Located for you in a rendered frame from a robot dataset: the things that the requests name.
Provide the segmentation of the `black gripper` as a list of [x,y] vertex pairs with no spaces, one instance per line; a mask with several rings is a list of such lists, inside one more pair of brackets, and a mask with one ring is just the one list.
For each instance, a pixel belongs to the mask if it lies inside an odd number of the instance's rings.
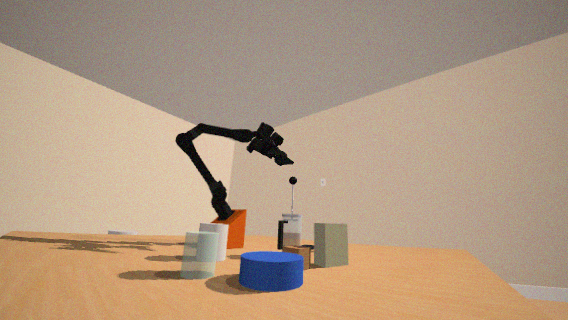
[[294,164],[294,162],[287,157],[287,154],[278,149],[275,142],[267,136],[258,144],[257,151],[270,159],[274,157],[275,163],[279,166]]

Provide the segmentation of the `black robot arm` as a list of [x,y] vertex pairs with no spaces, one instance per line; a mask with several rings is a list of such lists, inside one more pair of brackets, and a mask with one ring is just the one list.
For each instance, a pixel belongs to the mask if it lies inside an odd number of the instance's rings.
[[219,217],[217,221],[227,220],[235,212],[235,210],[231,210],[230,206],[225,200],[227,197],[227,189],[223,186],[221,181],[217,182],[213,178],[207,167],[204,165],[203,160],[197,153],[192,141],[202,134],[213,134],[230,137],[242,143],[251,141],[246,150],[249,153],[252,153],[253,150],[257,151],[258,144],[262,141],[261,139],[266,136],[271,138],[275,142],[276,147],[280,146],[283,143],[284,139],[278,133],[273,133],[273,131],[274,128],[268,124],[265,124],[264,122],[260,124],[257,131],[250,131],[249,129],[230,129],[225,127],[215,127],[200,123],[188,132],[180,133],[176,137],[176,144],[179,145],[179,147],[189,156],[190,160],[202,175],[202,177],[206,181],[207,186],[210,189],[210,192],[212,194],[212,206],[217,216]]

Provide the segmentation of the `white cylinder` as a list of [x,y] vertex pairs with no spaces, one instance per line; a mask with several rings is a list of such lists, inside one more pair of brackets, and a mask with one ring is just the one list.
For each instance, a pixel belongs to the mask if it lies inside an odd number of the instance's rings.
[[219,233],[216,262],[225,260],[228,226],[221,223],[200,223],[199,231]]

